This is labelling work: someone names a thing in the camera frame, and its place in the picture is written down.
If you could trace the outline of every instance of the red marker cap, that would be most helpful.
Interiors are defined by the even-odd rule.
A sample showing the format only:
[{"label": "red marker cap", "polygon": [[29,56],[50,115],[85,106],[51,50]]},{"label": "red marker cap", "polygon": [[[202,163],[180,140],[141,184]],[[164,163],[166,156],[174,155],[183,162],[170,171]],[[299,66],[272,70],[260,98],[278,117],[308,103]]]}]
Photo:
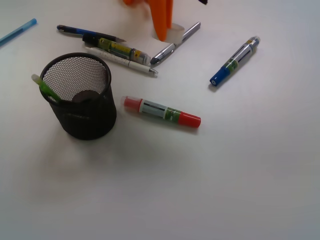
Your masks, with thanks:
[{"label": "red marker cap", "polygon": [[135,110],[137,112],[139,112],[141,102],[142,98],[137,98],[133,96],[123,96],[121,98],[121,104],[123,106]]},{"label": "red marker cap", "polygon": [[179,116],[178,124],[198,128],[201,124],[201,118],[182,111]]}]

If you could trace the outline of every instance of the pen holder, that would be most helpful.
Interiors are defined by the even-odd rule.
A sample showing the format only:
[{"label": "pen holder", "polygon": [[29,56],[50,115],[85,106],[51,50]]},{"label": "pen holder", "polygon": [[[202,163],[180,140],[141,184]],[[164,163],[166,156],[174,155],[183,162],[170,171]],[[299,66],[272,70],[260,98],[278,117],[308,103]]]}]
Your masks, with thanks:
[{"label": "pen holder", "polygon": [[69,53],[51,61],[40,76],[62,99],[55,101],[41,90],[63,129],[81,140],[107,134],[117,111],[111,90],[111,72],[99,57]]}]

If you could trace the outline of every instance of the light blue pen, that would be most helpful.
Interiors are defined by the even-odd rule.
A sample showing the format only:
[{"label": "light blue pen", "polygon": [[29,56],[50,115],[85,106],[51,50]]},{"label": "light blue pen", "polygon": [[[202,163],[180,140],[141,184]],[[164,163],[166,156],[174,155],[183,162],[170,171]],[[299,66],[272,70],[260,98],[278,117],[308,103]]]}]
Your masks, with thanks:
[{"label": "light blue pen", "polygon": [[8,35],[4,36],[0,39],[0,47],[5,43],[9,42],[19,34],[23,33],[25,30],[31,28],[33,25],[37,23],[37,20],[34,18],[31,21],[28,21],[26,24],[22,25],[21,27],[17,28],[16,30],[10,32]]}]

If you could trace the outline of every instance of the blue pen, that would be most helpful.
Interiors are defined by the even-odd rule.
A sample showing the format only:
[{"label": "blue pen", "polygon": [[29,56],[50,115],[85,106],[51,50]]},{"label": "blue pen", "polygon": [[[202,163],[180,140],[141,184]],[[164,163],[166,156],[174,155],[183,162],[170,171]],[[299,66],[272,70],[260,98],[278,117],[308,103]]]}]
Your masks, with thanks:
[{"label": "blue pen", "polygon": [[58,26],[56,26],[56,28],[59,31],[63,31],[65,33],[79,34],[79,35],[90,34],[94,37],[108,39],[110,41],[114,41],[117,43],[125,42],[125,40],[118,38],[116,36],[111,36],[108,34],[103,34],[103,33],[95,32],[95,31],[83,30],[83,29],[75,28],[75,27],[71,27],[71,26],[58,25]]},{"label": "blue pen", "polygon": [[33,25],[37,23],[37,20],[34,18],[30,21],[28,21],[26,24],[22,25],[21,27],[17,28],[16,30],[10,32],[8,35],[4,36],[0,39],[0,47],[4,45],[5,43],[9,42],[19,34],[23,33],[25,30],[31,28]]},{"label": "blue pen", "polygon": [[213,86],[218,86],[237,67],[241,66],[252,55],[253,50],[259,45],[260,37],[253,36],[220,68],[220,70],[210,79]]}]

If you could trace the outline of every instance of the metal pen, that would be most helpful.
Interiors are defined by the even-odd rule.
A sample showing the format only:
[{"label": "metal pen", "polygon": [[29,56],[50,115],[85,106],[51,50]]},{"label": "metal pen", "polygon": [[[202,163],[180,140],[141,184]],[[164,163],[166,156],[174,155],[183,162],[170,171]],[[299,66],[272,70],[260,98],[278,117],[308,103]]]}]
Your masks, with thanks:
[{"label": "metal pen", "polygon": [[160,64],[164,59],[169,57],[175,50],[178,48],[181,44],[183,44],[188,38],[190,38],[196,31],[198,31],[201,27],[201,22],[197,22],[195,25],[190,27],[184,34],[183,39],[180,44],[170,44],[169,46],[166,46],[164,49],[162,49],[157,55],[155,55],[151,61],[151,65],[158,65]]},{"label": "metal pen", "polygon": [[220,68],[220,70],[210,79],[210,83],[217,87],[236,68],[243,65],[248,60],[260,43],[260,37],[253,36],[243,44],[235,54]]}]

